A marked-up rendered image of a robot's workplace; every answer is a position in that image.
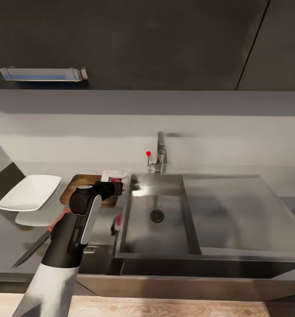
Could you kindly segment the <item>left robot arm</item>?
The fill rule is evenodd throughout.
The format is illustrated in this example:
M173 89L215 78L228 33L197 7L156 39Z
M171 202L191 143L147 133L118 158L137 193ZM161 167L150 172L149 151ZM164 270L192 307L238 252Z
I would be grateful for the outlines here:
M64 213L52 229L51 243L12 317L68 317L83 249L87 247L102 201L121 196L126 172L104 170L95 185L80 186L69 199L72 213Z

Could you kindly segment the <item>cutting board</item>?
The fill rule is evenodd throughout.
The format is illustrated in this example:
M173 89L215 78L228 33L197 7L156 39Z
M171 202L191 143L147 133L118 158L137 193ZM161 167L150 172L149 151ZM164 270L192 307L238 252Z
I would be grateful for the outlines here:
M71 195L76 191L77 187L87 186L87 185L95 185L96 181L101 181L102 175L87 175L87 174L78 174L73 177L63 194L61 195L59 201L61 203L69 203L69 199ZM117 196L112 195L102 201L101 205L104 206L112 206L116 203Z

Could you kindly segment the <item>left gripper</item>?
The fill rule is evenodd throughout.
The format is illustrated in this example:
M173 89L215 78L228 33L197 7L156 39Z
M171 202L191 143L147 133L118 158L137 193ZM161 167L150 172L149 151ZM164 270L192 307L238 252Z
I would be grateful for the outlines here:
M106 198L112 196L112 195L116 195L116 196L121 196L123 189L122 189L122 182L101 182L101 181L96 181L95 184L99 185L103 185L108 192L108 195Z

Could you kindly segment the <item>parer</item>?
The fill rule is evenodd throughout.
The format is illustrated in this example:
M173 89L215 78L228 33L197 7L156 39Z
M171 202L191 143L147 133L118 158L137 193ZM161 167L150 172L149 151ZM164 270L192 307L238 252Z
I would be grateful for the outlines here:
M72 213L71 209L68 208L65 213ZM43 234L43 236L14 264L14 266L18 265L21 263L24 259L26 259L40 244L51 234L52 229L54 228L54 225L59 221L63 219L63 215L57 219L56 222L52 224L52 226L49 227L47 232Z

